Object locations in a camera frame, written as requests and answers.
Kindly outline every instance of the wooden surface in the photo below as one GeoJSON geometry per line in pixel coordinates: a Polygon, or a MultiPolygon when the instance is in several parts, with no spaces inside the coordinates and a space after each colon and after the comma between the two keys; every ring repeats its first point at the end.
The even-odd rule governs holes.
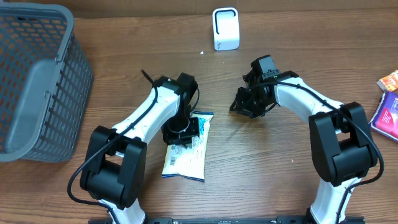
{"type": "Polygon", "coordinates": [[[180,16],[211,14],[219,7],[239,12],[380,9],[398,7],[398,0],[6,0],[60,4],[75,17],[180,16]]]}
{"type": "MultiPolygon", "coordinates": [[[[181,72],[196,77],[198,109],[214,111],[205,183],[162,179],[166,145],[157,133],[148,146],[139,197],[150,217],[259,218],[304,214],[319,177],[313,168],[308,126],[285,108],[250,120],[228,112],[241,75],[257,57],[271,54],[277,67],[297,72],[334,100],[361,103],[368,116],[382,95],[376,81],[398,68],[398,9],[241,14],[238,50],[213,50],[211,17],[76,20],[75,34],[95,82],[72,160],[60,164],[0,164],[1,223],[86,223],[106,218],[103,208],[72,202],[67,182],[83,162],[91,132],[130,115],[148,96],[152,78],[181,72]]],[[[373,132],[384,155],[381,180],[355,189],[349,215],[369,223],[398,223],[398,144],[373,132]]],[[[376,175],[378,166],[369,171],[376,175]]],[[[89,199],[77,182],[77,197],[89,199]]]]}

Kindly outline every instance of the cable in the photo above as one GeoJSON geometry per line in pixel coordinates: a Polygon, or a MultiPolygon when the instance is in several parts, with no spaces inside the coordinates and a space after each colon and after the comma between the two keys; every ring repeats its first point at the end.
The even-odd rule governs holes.
{"type": "Polygon", "coordinates": [[[198,90],[198,98],[197,98],[197,101],[195,102],[195,104],[192,106],[191,112],[197,107],[197,104],[199,102],[199,96],[200,96],[199,88],[197,88],[197,90],[198,90]]]}
{"type": "MultiPolygon", "coordinates": [[[[141,72],[148,79],[148,81],[152,84],[152,87],[153,87],[154,81],[150,78],[150,76],[145,71],[141,70],[141,72]]],[[[119,138],[124,136],[124,134],[126,134],[128,131],[133,129],[134,126],[154,107],[155,103],[157,103],[157,95],[158,95],[157,88],[154,87],[154,89],[155,89],[155,98],[152,101],[152,103],[149,105],[148,109],[146,109],[140,115],[140,117],[138,117],[133,123],[131,123],[125,130],[123,130],[115,138],[113,138],[108,143],[106,143],[103,147],[101,147],[101,149],[99,149],[96,153],[94,153],[94,155],[92,155],[90,158],[88,158],[79,168],[77,168],[77,170],[75,171],[75,173],[73,173],[73,175],[70,177],[69,182],[68,182],[67,192],[68,192],[69,197],[72,200],[74,200],[75,202],[78,202],[78,203],[85,204],[85,205],[97,205],[97,206],[106,208],[107,211],[111,214],[111,216],[116,224],[120,224],[120,222],[119,222],[115,212],[113,211],[113,208],[111,208],[109,205],[104,204],[104,203],[92,202],[92,201],[87,201],[87,200],[82,200],[82,199],[76,198],[72,194],[72,184],[73,184],[73,181],[76,179],[77,175],[83,170],[83,168],[85,166],[87,166],[87,164],[89,164],[98,154],[109,149],[119,138]]]]}
{"type": "Polygon", "coordinates": [[[384,172],[384,160],[383,157],[381,156],[380,150],[377,148],[377,146],[375,145],[374,141],[357,125],[354,123],[354,121],[349,118],[347,115],[345,115],[343,112],[341,112],[340,110],[338,110],[337,108],[333,107],[332,105],[330,105],[328,102],[326,102],[326,100],[320,98],[320,96],[318,96],[317,94],[315,94],[313,91],[309,90],[308,88],[305,88],[301,85],[296,85],[296,84],[292,84],[292,83],[285,83],[285,82],[267,82],[267,83],[261,83],[258,85],[254,85],[248,88],[248,90],[255,88],[255,87],[259,87],[259,86],[266,86],[266,85],[287,85],[287,86],[292,86],[292,87],[296,87],[299,88],[301,90],[306,91],[307,93],[309,93],[310,95],[312,95],[314,98],[316,98],[317,100],[319,100],[322,104],[324,104],[325,106],[329,107],[330,109],[332,109],[333,111],[336,111],[339,115],[341,115],[342,117],[344,117],[345,120],[347,120],[347,122],[352,125],[355,129],[357,129],[368,141],[368,143],[376,150],[376,154],[377,157],[379,159],[380,162],[380,169],[379,172],[377,173],[377,175],[375,177],[373,177],[372,179],[369,180],[364,180],[361,182],[358,182],[356,184],[352,184],[349,187],[346,188],[343,198],[341,199],[340,205],[338,207],[337,210],[337,218],[336,218],[336,224],[338,224],[339,219],[340,219],[340,215],[341,215],[341,211],[343,209],[344,203],[346,201],[347,195],[348,193],[351,193],[351,190],[354,187],[358,187],[360,185],[365,185],[365,184],[370,184],[373,183],[375,181],[377,181],[378,179],[380,179],[381,175],[384,172]]]}

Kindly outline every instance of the wooden table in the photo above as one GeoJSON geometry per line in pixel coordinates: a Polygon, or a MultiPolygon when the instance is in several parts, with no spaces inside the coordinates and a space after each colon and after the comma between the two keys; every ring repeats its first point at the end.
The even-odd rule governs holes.
{"type": "MultiPolygon", "coordinates": [[[[285,108],[250,120],[230,113],[241,75],[271,54],[334,100],[361,103],[368,116],[382,95],[376,81],[398,68],[398,9],[241,14],[238,50],[215,52],[211,16],[77,19],[75,34],[94,69],[95,82],[72,160],[59,164],[0,164],[0,222],[86,223],[108,217],[103,208],[72,202],[67,182],[83,162],[91,132],[111,127],[148,96],[152,78],[194,75],[198,109],[214,111],[205,183],[162,179],[166,145],[157,133],[148,146],[139,197],[151,217],[260,218],[304,214],[315,199],[308,125],[285,108]]],[[[355,189],[349,215],[369,223],[398,222],[398,144],[373,133],[384,155],[382,179],[355,189]]],[[[369,171],[376,175],[378,166],[369,171]]],[[[77,197],[90,199],[75,183],[77,197]]]]}

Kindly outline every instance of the purple snack bag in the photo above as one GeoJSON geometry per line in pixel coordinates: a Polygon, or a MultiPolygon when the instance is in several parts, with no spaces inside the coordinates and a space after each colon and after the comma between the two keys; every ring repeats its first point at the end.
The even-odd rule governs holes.
{"type": "Polygon", "coordinates": [[[371,129],[398,142],[398,95],[383,94],[376,113],[370,121],[371,129]]]}

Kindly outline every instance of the gray plastic basket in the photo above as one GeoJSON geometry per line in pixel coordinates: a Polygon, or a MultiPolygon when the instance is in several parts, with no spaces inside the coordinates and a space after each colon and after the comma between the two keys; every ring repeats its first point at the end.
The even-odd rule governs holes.
{"type": "Polygon", "coordinates": [[[0,3],[0,161],[70,159],[93,83],[58,5],[0,3]]]}

